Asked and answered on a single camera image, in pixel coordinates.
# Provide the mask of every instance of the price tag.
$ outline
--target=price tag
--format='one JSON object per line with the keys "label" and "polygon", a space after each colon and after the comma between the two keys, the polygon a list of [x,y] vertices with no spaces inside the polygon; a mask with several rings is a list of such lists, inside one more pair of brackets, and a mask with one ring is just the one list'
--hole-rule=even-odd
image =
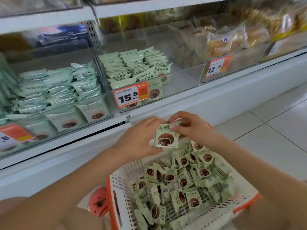
{"label": "price tag", "polygon": [[285,41],[286,41],[286,38],[279,40],[279,41],[276,41],[274,46],[272,47],[271,51],[269,52],[268,56],[278,53],[280,47],[283,45],[283,43]]}
{"label": "price tag", "polygon": [[0,127],[0,151],[31,139],[34,137],[15,123]]}
{"label": "price tag", "polygon": [[148,98],[148,82],[113,91],[113,95],[118,108],[139,102]]}
{"label": "price tag", "polygon": [[206,77],[210,77],[217,73],[225,72],[231,61],[231,58],[232,55],[211,61]]}

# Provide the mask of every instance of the forearm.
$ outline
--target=forearm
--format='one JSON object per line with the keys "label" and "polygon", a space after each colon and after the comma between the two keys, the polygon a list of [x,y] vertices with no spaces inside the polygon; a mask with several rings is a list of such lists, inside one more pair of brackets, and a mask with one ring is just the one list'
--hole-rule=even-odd
{"label": "forearm", "polygon": [[107,149],[0,217],[0,229],[51,230],[101,181],[124,164]]}
{"label": "forearm", "polygon": [[304,182],[283,173],[225,137],[219,139],[214,151],[270,200],[285,218],[307,228],[307,185]]}

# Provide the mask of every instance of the person's left hand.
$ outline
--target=person's left hand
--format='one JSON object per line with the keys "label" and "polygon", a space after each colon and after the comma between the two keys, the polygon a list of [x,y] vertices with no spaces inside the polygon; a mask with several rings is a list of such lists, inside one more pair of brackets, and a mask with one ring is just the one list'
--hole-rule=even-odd
{"label": "person's left hand", "polygon": [[120,157],[125,157],[126,163],[158,154],[162,149],[151,147],[149,141],[154,138],[159,125],[165,122],[159,117],[144,119],[130,127],[111,148]]}

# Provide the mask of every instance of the hand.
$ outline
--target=hand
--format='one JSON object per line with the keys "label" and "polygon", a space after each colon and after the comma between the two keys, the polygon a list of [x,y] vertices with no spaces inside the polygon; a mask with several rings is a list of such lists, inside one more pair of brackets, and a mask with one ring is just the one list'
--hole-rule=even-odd
{"label": "hand", "polygon": [[144,119],[130,127],[111,148],[121,158],[125,157],[125,163],[158,154],[162,149],[151,147],[149,141],[154,138],[161,123],[165,120],[158,117]]}
{"label": "hand", "polygon": [[215,146],[219,143],[221,137],[223,137],[214,131],[201,117],[189,112],[180,111],[170,117],[167,122],[174,122],[178,118],[182,120],[181,126],[171,124],[171,130],[187,136],[211,151],[214,151]]}

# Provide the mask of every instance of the white floor tile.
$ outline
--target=white floor tile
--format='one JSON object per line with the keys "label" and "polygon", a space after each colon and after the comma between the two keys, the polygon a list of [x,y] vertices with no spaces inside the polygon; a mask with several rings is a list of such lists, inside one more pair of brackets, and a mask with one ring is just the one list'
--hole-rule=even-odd
{"label": "white floor tile", "polygon": [[307,151],[307,100],[267,123],[298,147]]}
{"label": "white floor tile", "polygon": [[246,112],[216,126],[215,129],[228,139],[235,140],[256,127],[259,127],[261,124],[263,124],[263,121],[252,113]]}
{"label": "white floor tile", "polygon": [[267,124],[235,142],[283,172],[300,180],[307,179],[307,153]]}
{"label": "white floor tile", "polygon": [[252,109],[251,112],[267,122],[306,99],[307,84],[304,84]]}

